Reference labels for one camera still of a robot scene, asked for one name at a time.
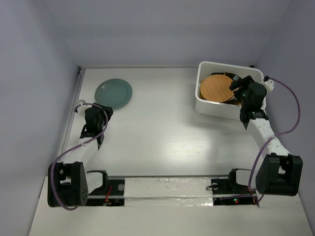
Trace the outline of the black rimmed beige plate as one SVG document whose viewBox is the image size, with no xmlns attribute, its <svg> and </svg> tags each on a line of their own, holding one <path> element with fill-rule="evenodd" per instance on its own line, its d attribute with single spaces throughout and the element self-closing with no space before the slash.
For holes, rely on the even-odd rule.
<svg viewBox="0 0 315 236">
<path fill-rule="evenodd" d="M 237 81 L 240 79 L 238 75 L 233 74 L 233 73 L 227 73 L 227 72 L 215 72 L 215 73 L 212 73 L 211 75 L 224 75 L 224 76 L 229 77 L 233 81 Z M 224 103 L 230 104 L 230 105 L 237 105 L 237 106 L 241 105 L 241 103 L 235 98 L 235 96 L 230 98 L 228 101 L 225 101 Z"/>
</svg>

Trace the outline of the teal round ceramic plate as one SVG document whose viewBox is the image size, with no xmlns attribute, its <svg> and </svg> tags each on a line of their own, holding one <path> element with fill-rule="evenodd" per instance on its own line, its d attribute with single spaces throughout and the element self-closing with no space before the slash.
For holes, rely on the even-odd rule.
<svg viewBox="0 0 315 236">
<path fill-rule="evenodd" d="M 97 87 L 94 97 L 97 104 L 118 110 L 129 103 L 132 94 L 132 87 L 127 81 L 109 79 Z"/>
</svg>

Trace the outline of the round orange woven basket plate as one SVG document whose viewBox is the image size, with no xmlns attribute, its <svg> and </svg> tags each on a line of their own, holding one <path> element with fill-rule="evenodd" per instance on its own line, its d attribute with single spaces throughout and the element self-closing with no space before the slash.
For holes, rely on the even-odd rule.
<svg viewBox="0 0 315 236">
<path fill-rule="evenodd" d="M 212 75 L 201 82 L 200 97 L 207 101 L 224 103 L 233 97 L 233 80 L 225 75 Z"/>
</svg>

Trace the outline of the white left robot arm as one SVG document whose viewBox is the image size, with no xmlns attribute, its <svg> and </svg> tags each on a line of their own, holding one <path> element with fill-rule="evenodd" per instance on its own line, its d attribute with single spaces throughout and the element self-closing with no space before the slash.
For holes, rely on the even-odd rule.
<svg viewBox="0 0 315 236">
<path fill-rule="evenodd" d="M 74 111 L 85 119 L 79 141 L 57 157 L 48 169 L 48 206 L 66 210 L 85 206 L 91 193 L 104 194 L 109 189 L 107 172 L 88 171 L 86 166 L 102 146 L 113 109 L 97 103 L 82 103 Z"/>
</svg>

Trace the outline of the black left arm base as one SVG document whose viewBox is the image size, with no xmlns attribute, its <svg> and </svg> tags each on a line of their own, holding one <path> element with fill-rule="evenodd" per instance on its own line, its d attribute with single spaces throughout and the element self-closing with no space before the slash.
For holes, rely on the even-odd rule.
<svg viewBox="0 0 315 236">
<path fill-rule="evenodd" d="M 105 170 L 86 173 L 89 207 L 123 207 L 125 205 L 125 179 L 110 178 Z"/>
</svg>

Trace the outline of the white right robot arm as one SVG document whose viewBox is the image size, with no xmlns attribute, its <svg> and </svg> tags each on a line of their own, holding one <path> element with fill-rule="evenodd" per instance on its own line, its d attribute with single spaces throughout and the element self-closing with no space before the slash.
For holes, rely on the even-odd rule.
<svg viewBox="0 0 315 236">
<path fill-rule="evenodd" d="M 259 155 L 288 155 L 264 119 L 238 120 L 194 110 L 191 78 L 132 81 L 131 101 L 109 122 L 97 164 L 111 176 L 222 176 L 255 167 Z"/>
</svg>

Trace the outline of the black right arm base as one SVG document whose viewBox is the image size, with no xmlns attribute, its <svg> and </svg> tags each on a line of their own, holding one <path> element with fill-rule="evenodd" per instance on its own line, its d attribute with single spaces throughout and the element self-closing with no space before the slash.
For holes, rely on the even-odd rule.
<svg viewBox="0 0 315 236">
<path fill-rule="evenodd" d="M 256 205 L 258 198 L 255 190 L 237 182 L 241 171 L 251 172 L 249 169 L 232 169 L 226 178 L 213 178 L 206 187 L 213 194 L 214 206 Z"/>
</svg>

